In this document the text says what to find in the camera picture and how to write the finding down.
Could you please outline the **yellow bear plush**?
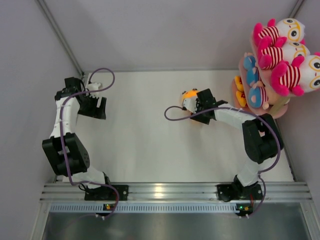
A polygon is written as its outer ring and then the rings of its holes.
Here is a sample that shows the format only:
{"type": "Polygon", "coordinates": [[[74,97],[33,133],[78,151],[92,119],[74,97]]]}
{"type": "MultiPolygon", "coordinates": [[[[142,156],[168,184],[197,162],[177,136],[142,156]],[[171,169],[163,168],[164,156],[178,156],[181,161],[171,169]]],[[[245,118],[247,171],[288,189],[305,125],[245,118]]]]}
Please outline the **yellow bear plush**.
{"type": "Polygon", "coordinates": [[[246,100],[246,95],[245,95],[245,93],[243,91],[237,90],[236,93],[235,93],[235,96],[236,96],[236,99],[237,99],[239,105],[242,108],[247,108],[248,107],[248,103],[247,103],[247,100],[246,100]]]}
{"type": "MultiPolygon", "coordinates": [[[[199,91],[198,91],[197,88],[193,88],[192,90],[189,90],[189,91],[184,91],[184,92],[182,93],[182,97],[181,97],[181,106],[182,106],[182,102],[183,102],[184,98],[190,98],[190,97],[196,96],[196,97],[197,97],[197,111],[198,111],[198,108],[199,108],[199,99],[198,99],[198,95],[197,95],[198,92],[199,92],[199,91]]],[[[193,115],[193,114],[195,114],[195,113],[189,112],[189,111],[186,110],[183,106],[182,106],[182,109],[183,109],[184,111],[187,111],[190,116],[193,115]]]]}
{"type": "Polygon", "coordinates": [[[239,75],[236,75],[234,77],[234,83],[235,83],[237,90],[243,93],[244,92],[244,85],[242,82],[242,78],[239,75]]]}

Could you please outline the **boy plush black hair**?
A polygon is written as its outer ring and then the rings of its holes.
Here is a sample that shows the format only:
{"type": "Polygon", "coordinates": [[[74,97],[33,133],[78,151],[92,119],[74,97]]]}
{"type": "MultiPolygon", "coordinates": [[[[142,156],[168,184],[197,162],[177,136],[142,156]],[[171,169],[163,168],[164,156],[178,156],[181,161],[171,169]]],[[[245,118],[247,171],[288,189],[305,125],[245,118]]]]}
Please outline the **boy plush black hair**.
{"type": "Polygon", "coordinates": [[[253,108],[268,109],[270,104],[265,87],[254,84],[248,92],[248,103],[253,108]]]}

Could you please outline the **pink panda plush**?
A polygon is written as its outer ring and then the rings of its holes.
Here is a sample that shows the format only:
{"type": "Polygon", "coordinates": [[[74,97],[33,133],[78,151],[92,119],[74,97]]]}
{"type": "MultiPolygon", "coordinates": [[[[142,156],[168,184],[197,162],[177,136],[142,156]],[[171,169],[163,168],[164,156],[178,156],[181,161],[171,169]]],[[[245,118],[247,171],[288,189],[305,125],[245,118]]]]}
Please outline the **pink panda plush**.
{"type": "Polygon", "coordinates": [[[269,36],[264,37],[258,45],[257,64],[262,70],[272,70],[281,61],[292,63],[298,56],[310,55],[309,49],[299,42],[276,43],[272,45],[269,36]]]}
{"type": "Polygon", "coordinates": [[[295,18],[285,18],[279,22],[272,18],[266,26],[258,22],[252,32],[254,44],[258,46],[264,37],[271,38],[271,45],[274,45],[278,40],[305,44],[305,25],[295,18]]]}
{"type": "Polygon", "coordinates": [[[272,71],[270,86],[283,96],[300,97],[320,89],[320,53],[297,56],[289,64],[281,61],[272,71]]]}

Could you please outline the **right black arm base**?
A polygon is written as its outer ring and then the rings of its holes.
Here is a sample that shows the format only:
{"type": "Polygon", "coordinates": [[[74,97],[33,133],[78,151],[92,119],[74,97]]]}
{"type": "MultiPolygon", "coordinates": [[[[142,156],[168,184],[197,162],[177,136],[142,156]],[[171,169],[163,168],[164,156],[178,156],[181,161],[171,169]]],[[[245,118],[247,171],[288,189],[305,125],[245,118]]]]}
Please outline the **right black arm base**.
{"type": "Polygon", "coordinates": [[[218,200],[223,202],[237,201],[237,200],[262,200],[263,191],[261,186],[253,184],[243,187],[235,184],[219,184],[217,186],[218,200]]]}

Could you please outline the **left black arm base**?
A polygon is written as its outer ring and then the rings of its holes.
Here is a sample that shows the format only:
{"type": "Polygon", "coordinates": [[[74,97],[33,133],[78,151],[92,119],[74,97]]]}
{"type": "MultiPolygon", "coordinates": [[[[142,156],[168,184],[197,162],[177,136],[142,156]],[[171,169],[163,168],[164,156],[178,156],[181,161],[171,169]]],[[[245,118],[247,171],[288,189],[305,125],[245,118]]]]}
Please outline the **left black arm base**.
{"type": "Polygon", "coordinates": [[[79,187],[82,191],[85,192],[84,200],[85,201],[127,201],[129,195],[129,186],[124,184],[116,184],[112,185],[117,192],[119,193],[119,197],[117,197],[116,192],[105,186],[99,186],[94,189],[90,189],[88,187],[79,187]]]}

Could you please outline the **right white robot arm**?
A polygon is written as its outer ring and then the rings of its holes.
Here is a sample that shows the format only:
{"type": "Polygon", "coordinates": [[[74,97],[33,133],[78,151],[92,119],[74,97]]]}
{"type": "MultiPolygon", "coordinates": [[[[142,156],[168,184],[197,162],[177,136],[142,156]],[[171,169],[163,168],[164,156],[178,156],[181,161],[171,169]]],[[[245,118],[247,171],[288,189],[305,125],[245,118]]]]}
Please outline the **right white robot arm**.
{"type": "Polygon", "coordinates": [[[235,175],[233,182],[218,185],[218,199],[233,200],[262,199],[258,178],[263,172],[262,163],[278,156],[284,144],[273,117],[265,113],[254,115],[234,108],[225,100],[216,100],[210,89],[193,89],[190,97],[182,100],[182,106],[190,112],[191,119],[208,125],[211,120],[226,123],[242,131],[247,159],[235,175]]]}

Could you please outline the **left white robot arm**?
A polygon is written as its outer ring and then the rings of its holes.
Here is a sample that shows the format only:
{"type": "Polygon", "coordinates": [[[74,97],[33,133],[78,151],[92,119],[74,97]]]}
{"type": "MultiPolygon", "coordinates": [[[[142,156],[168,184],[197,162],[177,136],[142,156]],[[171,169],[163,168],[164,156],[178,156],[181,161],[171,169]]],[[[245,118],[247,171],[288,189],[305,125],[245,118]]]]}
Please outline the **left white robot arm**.
{"type": "Polygon", "coordinates": [[[107,175],[91,166],[89,153],[76,134],[80,115],[99,120],[106,119],[105,97],[98,91],[103,85],[89,82],[87,85],[76,77],[64,80],[65,87],[54,97],[56,117],[48,139],[42,141],[42,149],[57,176],[64,176],[71,183],[80,182],[84,191],[94,192],[102,200],[109,199],[113,187],[107,175]]]}

